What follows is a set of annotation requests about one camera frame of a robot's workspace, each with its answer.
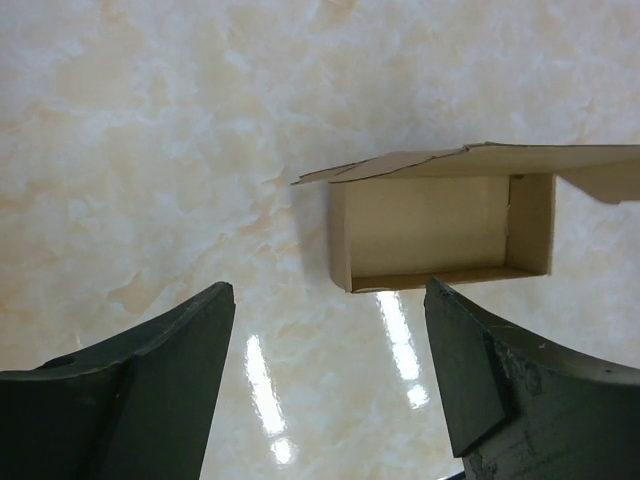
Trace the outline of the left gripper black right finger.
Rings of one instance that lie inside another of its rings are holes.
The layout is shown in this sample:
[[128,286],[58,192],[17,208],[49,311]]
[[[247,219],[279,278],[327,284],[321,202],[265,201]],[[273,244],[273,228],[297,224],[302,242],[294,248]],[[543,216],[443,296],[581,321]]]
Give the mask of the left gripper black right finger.
[[638,478],[638,369],[537,335],[436,278],[424,308],[465,478]]

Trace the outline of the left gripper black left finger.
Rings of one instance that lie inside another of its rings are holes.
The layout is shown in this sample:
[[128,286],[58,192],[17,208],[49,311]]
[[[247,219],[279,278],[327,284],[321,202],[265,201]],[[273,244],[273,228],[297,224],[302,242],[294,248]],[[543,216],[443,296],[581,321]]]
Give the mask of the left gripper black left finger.
[[235,309],[217,282],[95,345],[3,372],[2,477],[198,478]]

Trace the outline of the brown cardboard paper box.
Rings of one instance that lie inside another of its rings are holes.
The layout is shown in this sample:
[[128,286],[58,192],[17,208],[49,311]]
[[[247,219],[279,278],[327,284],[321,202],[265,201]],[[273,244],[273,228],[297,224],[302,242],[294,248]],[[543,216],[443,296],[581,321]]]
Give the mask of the brown cardboard paper box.
[[301,177],[328,193],[332,281],[349,293],[547,275],[555,187],[639,197],[635,145],[477,143],[397,151]]

